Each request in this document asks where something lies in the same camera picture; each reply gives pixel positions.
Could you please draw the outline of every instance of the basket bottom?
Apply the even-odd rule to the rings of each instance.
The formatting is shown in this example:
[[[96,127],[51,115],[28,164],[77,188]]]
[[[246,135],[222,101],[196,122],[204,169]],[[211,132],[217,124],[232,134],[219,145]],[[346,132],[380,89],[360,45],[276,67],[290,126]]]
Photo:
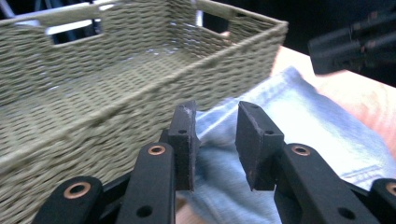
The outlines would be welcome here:
[[[86,77],[0,108],[0,156],[198,61],[172,46],[149,49]]]

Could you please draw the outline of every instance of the black robotic component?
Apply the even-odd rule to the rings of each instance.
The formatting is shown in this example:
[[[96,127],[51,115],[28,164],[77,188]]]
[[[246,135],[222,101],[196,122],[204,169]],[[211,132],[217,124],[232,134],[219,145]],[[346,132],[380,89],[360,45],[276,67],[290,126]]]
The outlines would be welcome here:
[[[176,107],[169,130],[139,152],[131,173],[102,185],[91,176],[62,183],[33,223],[175,223],[176,190],[193,190],[195,102]],[[275,190],[283,223],[394,223],[396,180],[370,191],[344,182],[312,148],[285,144],[257,105],[240,102],[236,148],[255,190]]]
[[[315,74],[343,69],[357,73],[389,70],[386,74],[378,70],[368,77],[395,87],[396,77],[391,71],[396,68],[396,5],[372,12],[366,21],[312,39],[308,48]]]

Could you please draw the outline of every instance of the light blue denim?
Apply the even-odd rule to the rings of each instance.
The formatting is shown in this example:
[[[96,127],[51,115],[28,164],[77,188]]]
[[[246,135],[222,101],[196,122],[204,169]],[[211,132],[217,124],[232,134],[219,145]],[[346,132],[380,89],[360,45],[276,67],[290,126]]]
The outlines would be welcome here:
[[[274,193],[250,191],[239,161],[234,146],[239,101],[261,106],[285,134],[286,143],[313,147],[350,183],[369,189],[377,178],[395,178],[396,162],[382,139],[318,94],[291,67],[236,99],[197,113],[202,147],[195,192],[180,195],[208,223],[280,223]]]

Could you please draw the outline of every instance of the table surface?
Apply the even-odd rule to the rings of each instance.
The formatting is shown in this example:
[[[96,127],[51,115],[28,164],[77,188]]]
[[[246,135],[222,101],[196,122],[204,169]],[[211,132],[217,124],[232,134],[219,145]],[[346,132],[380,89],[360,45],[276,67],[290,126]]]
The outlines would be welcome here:
[[[396,159],[396,88],[347,70],[315,76],[307,55],[280,47],[272,75],[289,66],[294,66],[320,94],[379,133]]]

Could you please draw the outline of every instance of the wicker basket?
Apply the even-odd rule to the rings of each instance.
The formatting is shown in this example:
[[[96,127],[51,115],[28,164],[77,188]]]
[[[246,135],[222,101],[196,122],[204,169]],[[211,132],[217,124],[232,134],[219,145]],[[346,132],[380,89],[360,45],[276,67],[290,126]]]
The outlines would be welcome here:
[[[208,109],[265,79],[287,32],[206,0],[110,3],[0,21],[0,223],[31,221],[68,178],[106,183],[130,171],[175,105]],[[197,9],[228,20],[230,34],[196,26]],[[90,19],[101,19],[101,35],[61,45],[45,35]]]

